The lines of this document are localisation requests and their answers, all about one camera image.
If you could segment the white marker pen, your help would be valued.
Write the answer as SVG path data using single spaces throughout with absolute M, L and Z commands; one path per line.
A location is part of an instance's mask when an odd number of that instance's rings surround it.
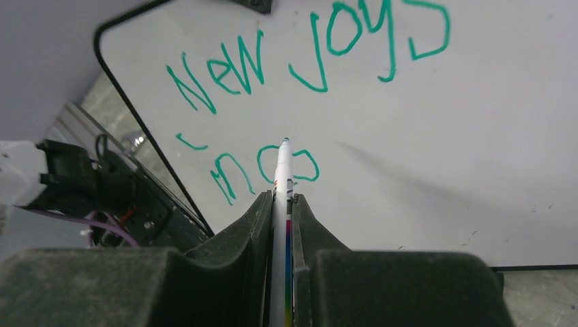
M 292 177 L 290 140 L 284 138 L 278 148 L 272 203 L 269 326 L 292 325 Z

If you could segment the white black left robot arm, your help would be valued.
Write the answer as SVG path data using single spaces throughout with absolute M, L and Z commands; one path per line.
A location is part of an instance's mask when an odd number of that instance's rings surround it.
M 53 140 L 1 142 L 1 217 L 14 207 L 82 219 L 94 212 L 147 214 L 176 204 L 143 168 L 117 163 L 106 142 L 98 141 L 96 151 L 93 160 L 86 149 Z

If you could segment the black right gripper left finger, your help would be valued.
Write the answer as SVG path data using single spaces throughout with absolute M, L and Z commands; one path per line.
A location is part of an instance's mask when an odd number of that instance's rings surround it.
M 27 249 L 1 265 L 2 326 L 261 326 L 272 195 L 187 252 Z

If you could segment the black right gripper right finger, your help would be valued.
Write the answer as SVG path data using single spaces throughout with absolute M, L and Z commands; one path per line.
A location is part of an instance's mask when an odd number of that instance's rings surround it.
M 354 251 L 292 203 L 296 326 L 512 326 L 494 271 L 474 255 Z

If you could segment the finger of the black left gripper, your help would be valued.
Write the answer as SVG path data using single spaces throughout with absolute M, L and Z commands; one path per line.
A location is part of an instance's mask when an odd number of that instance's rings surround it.
M 232 0 L 232 2 L 260 14 L 270 14 L 273 7 L 273 0 Z

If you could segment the white whiteboard black frame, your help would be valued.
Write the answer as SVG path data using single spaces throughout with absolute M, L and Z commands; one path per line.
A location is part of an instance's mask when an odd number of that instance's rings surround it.
M 576 1 L 154 1 L 94 49 L 214 232 L 287 138 L 352 249 L 577 263 Z

